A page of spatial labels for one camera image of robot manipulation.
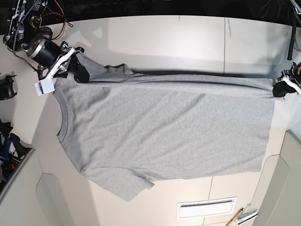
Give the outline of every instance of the white table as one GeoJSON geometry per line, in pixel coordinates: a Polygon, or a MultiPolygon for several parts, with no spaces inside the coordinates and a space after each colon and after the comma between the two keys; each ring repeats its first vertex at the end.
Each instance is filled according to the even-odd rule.
{"type": "MultiPolygon", "coordinates": [[[[241,19],[205,16],[133,16],[73,22],[63,37],[70,46],[102,65],[126,63],[138,71],[236,73],[245,77],[280,76],[286,61],[291,27],[241,19]]],[[[53,25],[54,34],[61,25],[53,25]]],[[[74,169],[56,134],[61,125],[58,102],[52,95],[38,97],[37,75],[4,45],[0,72],[17,74],[18,95],[0,102],[0,118],[14,123],[14,132],[37,149],[43,172],[56,175],[76,225],[209,225],[223,226],[232,216],[176,220],[176,204],[237,196],[236,210],[253,199],[261,173],[244,173],[193,180],[156,182],[126,203],[83,178],[74,169]]],[[[301,53],[294,51],[296,62],[301,53]]],[[[270,140],[263,164],[260,192],[265,194],[280,153],[285,131],[301,137],[301,98],[287,95],[275,103],[270,140]]],[[[263,196],[252,205],[259,208],[263,196]]]]}

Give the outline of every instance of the black cable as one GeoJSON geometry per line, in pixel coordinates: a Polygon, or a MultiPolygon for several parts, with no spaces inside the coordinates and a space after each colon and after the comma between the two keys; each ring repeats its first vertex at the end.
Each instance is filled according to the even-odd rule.
{"type": "Polygon", "coordinates": [[[16,28],[16,33],[15,33],[15,38],[14,38],[14,45],[13,45],[13,55],[19,59],[22,59],[25,63],[27,63],[27,65],[29,67],[31,67],[34,71],[37,71],[37,69],[34,68],[34,66],[32,66],[27,60],[25,60],[23,57],[20,57],[16,54],[15,48],[16,48],[16,41],[17,41],[17,36],[19,33],[19,27],[21,25],[21,23],[23,23],[24,19],[28,16],[28,14],[33,10],[33,8],[35,7],[35,3],[31,6],[31,8],[27,11],[27,13],[22,17],[22,19],[20,20],[20,23],[18,24],[17,28],[16,28]]]}
{"type": "Polygon", "coordinates": [[[62,29],[61,29],[60,33],[57,36],[55,36],[53,39],[56,39],[57,37],[59,37],[62,34],[63,29],[64,29],[64,23],[63,23],[63,26],[62,26],[62,29]]]}
{"type": "Polygon", "coordinates": [[[57,0],[57,1],[60,3],[60,5],[62,7],[64,22],[63,22],[63,26],[62,26],[62,29],[61,29],[60,33],[57,36],[55,36],[53,39],[58,38],[62,34],[63,29],[64,29],[64,23],[65,23],[65,21],[67,21],[66,16],[65,16],[65,11],[64,11],[64,5],[62,4],[61,0],[57,0]]]}
{"type": "Polygon", "coordinates": [[[291,41],[290,41],[290,46],[288,48],[288,53],[287,53],[287,60],[292,60],[293,56],[293,44],[295,42],[295,35],[296,35],[296,29],[297,29],[297,19],[295,16],[292,17],[292,35],[291,35],[291,41]]]}
{"type": "Polygon", "coordinates": [[[52,40],[52,30],[49,27],[40,27],[36,32],[34,33],[34,37],[42,36],[42,35],[49,35],[47,39],[47,43],[49,43],[52,40]]]}

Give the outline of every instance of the t-shirt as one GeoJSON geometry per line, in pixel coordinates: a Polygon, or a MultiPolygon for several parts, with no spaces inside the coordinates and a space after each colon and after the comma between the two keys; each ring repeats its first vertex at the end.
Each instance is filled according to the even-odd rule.
{"type": "Polygon", "coordinates": [[[273,80],[145,75],[78,58],[90,82],[57,79],[58,139],[100,187],[129,202],[152,181],[260,171],[273,80]]]}

